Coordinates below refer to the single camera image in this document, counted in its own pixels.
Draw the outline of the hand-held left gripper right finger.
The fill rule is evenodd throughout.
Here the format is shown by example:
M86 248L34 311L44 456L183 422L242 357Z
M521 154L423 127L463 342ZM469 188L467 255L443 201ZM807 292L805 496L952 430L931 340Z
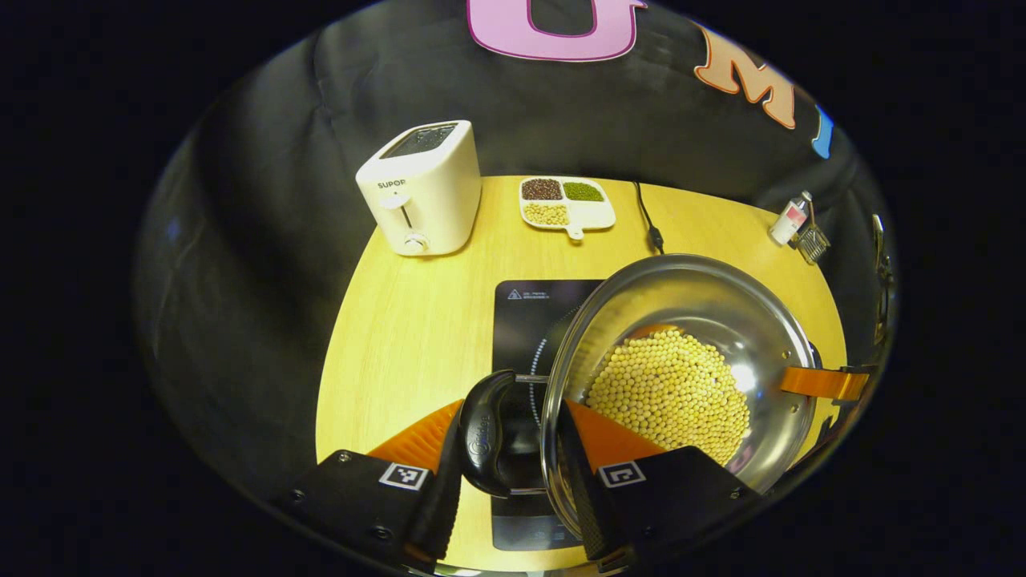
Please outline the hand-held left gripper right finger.
M762 507L703 450L665 450L583 403L562 402L557 431L586 556L598 566L685 554Z

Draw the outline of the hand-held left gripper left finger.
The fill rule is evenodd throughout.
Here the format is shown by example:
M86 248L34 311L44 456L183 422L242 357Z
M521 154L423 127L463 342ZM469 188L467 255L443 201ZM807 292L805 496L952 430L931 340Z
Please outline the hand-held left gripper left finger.
M340 547L410 573L446 557L462 472L462 399L367 453L336 450L273 498L275 507Z

